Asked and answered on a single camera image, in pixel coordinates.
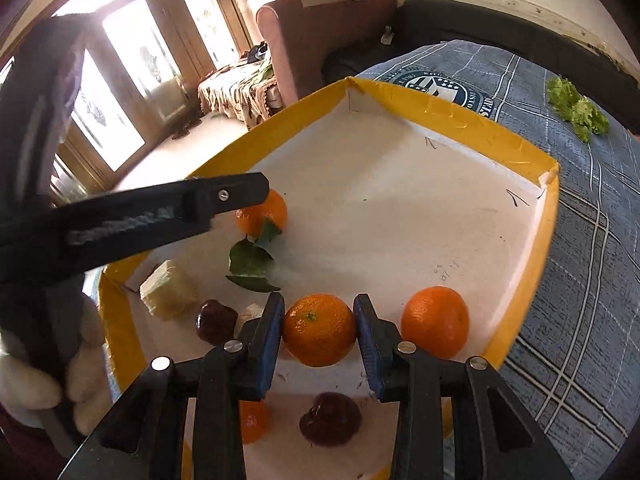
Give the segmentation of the white gloved left hand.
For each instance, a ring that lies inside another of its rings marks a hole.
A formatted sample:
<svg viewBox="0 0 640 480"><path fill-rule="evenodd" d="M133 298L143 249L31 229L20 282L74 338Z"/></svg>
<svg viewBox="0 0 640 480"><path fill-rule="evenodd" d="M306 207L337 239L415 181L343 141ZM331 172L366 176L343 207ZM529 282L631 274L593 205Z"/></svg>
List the white gloved left hand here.
<svg viewBox="0 0 640 480"><path fill-rule="evenodd" d="M21 424L40 429L38 411L55 408L67 399L73 404L73 421L87 437L113 405L103 352L105 342L98 308L82 295L80 346L66 367L65 382L38 370L9 352L13 335L1 332L1 405Z"/></svg>

